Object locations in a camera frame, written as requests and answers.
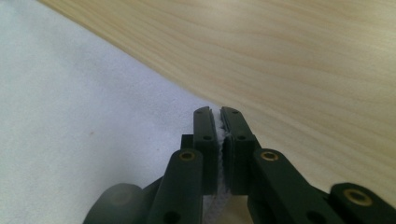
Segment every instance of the white fabric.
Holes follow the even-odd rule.
[[[36,1],[0,1],[0,223],[81,223],[163,175],[209,105]]]

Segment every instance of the wood grain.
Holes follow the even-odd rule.
[[[396,2],[41,2],[240,109],[312,185],[354,182],[396,206]]]

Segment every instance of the screw hole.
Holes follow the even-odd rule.
[[[326,218],[319,212],[309,211],[306,213],[306,217],[308,217],[309,221],[315,224],[326,223]]]
[[[179,155],[180,159],[183,161],[192,161],[195,158],[195,154],[192,152],[182,152]]]
[[[166,224],[176,224],[180,221],[180,215],[177,212],[167,212],[163,215],[163,222]]]
[[[266,161],[277,161],[277,160],[279,160],[279,157],[274,152],[270,152],[270,151],[264,151],[261,154],[261,156]]]

